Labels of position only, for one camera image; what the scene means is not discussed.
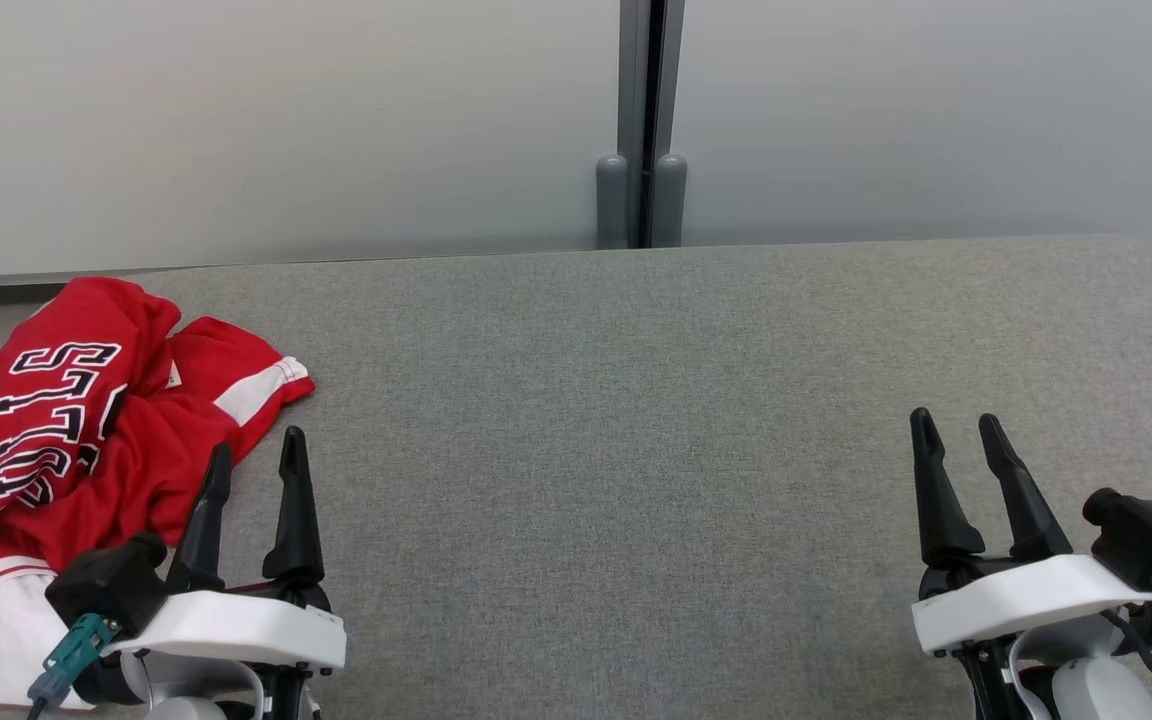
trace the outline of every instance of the red fabric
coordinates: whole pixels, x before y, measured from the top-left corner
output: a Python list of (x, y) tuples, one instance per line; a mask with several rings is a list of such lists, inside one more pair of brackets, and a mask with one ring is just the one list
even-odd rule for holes
[[(240, 427), (214, 401), (282, 354), (212, 318), (168, 338), (179, 318), (172, 302), (136, 285), (82, 278), (12, 333), (0, 350), (0, 558), (59, 570), (141, 530), (174, 544), (212, 447), (226, 441), (242, 460), (279, 407), (314, 391), (303, 374), (280, 376), (287, 382)], [(67, 343), (82, 346), (65, 353)], [(173, 364), (177, 387), (168, 387)]]

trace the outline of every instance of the gray post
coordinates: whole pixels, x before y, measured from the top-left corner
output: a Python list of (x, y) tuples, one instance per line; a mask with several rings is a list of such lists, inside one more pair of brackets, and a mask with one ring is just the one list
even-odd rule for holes
[(598, 195), (598, 249), (630, 247), (630, 164), (621, 156), (606, 156), (594, 166)]
[(687, 160), (660, 156), (652, 176), (652, 243), (682, 247), (682, 199), (687, 188)]

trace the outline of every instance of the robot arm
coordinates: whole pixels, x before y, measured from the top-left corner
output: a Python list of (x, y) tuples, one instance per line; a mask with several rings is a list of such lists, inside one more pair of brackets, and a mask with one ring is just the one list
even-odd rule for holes
[(983, 415), (980, 439), (1011, 525), (1007, 555), (984, 556), (932, 415), (919, 407), (910, 429), (927, 564), (914, 626), (924, 652), (963, 666), (977, 719), (1151, 719), (1149, 691), (1114, 655), (1138, 652), (1152, 673), (1152, 501), (1094, 493), (1083, 514), (1101, 537), (1091, 556), (1074, 555), (1002, 425)]
[[(228, 447), (218, 446), (166, 579), (156, 573), (162, 541), (141, 535), (83, 553), (47, 588), (61, 620), (91, 628), (70, 643), (82, 659), (73, 684), (83, 700), (146, 703), (147, 720), (296, 720), (306, 680), (344, 666), (344, 626), (319, 584), (325, 573), (305, 434), (285, 433), (282, 507), (262, 566), (268, 582), (248, 588), (227, 589), (218, 574), (229, 471)], [(93, 661), (92, 647), (100, 651)], [(63, 665), (61, 653), (46, 666), (51, 673)], [(242, 691), (251, 702), (211, 700)]]

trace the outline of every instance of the jersey lettering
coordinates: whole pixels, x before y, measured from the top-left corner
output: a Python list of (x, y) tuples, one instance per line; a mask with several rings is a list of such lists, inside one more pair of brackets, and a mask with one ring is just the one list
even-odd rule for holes
[[(60, 387), (47, 387), (26, 395), (9, 395), (0, 397), (0, 416), (15, 414), (22, 407), (36, 402), (65, 400), (82, 400), (88, 396), (96, 379), (100, 377), (97, 370), (84, 367), (104, 367), (123, 350), (123, 347), (105, 342), (67, 342), (55, 348), (41, 347), (37, 350), (25, 350), (17, 356), (9, 369), (14, 376), (38, 373), (44, 370), (60, 370), (65, 384)], [(104, 441), (114, 419), (122, 407), (127, 384), (115, 388), (105, 401), (99, 439)], [(24, 429), (17, 435), (6, 438), (0, 442), (0, 500), (6, 497), (17, 497), (29, 507), (46, 505), (54, 500), (55, 488), (52, 482), (65, 478), (71, 465), (84, 465), (91, 473), (100, 458), (100, 446), (82, 444), (77, 450), (77, 460), (65, 448), (55, 445), (36, 446), (44, 438), (59, 438), (65, 445), (79, 445), (83, 427), (86, 425), (88, 409), (85, 406), (61, 406), (51, 410), (51, 418), (60, 420), (55, 424), (38, 425)]]
[(18, 452), (0, 462), (0, 500), (29, 487), (36, 479), (44, 479), (44, 473), (51, 473), (52, 478), (65, 477), (69, 462), (68, 452), (59, 447)]
[(60, 347), (40, 347), (38, 350), (25, 350), (8, 370), (9, 373), (37, 373), (40, 370), (55, 370), (63, 365), (79, 367), (104, 367), (109, 365), (123, 347), (105, 342), (67, 342)]
[(83, 406), (56, 407), (55, 410), (51, 411), (51, 416), (52, 418), (59, 418), (61, 424), (41, 425), (41, 427), (24, 430), (18, 435), (5, 439), (5, 441), (0, 442), (0, 457), (8, 454), (8, 452), (13, 452), (14, 448), (25, 442), (26, 439), (38, 437), (59, 437), (68, 442), (68, 445), (78, 445), (78, 437), (83, 432), (83, 419), (86, 418), (86, 415), (88, 409)]
[(51, 483), (47, 478), (38, 477), (35, 478), (32, 483), (29, 483), (20, 493), (17, 494), (17, 500), (26, 505), (28, 507), (38, 507), (40, 505), (47, 505), (51, 502)]
[(15, 414), (15, 411), (22, 409), (24, 406), (32, 406), (35, 402), (45, 400), (82, 400), (88, 396), (88, 389), (91, 389), (92, 381), (99, 374), (93, 372), (93, 370), (66, 370), (61, 377), (69, 381), (68, 386), (40, 389), (31, 392), (29, 395), (0, 397), (0, 415)]

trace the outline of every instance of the gray table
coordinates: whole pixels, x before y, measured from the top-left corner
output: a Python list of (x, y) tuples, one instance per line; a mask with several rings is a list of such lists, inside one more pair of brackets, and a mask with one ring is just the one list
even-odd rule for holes
[[(348, 669), (329, 720), (970, 717), (924, 657), (908, 415), (993, 550), (991, 411), (1075, 547), (1152, 497), (1152, 240), (727, 247), (137, 278), (319, 382), (306, 431)], [(221, 571), (259, 578), (279, 433)], [(18, 711), (0, 711), (15, 719)]]

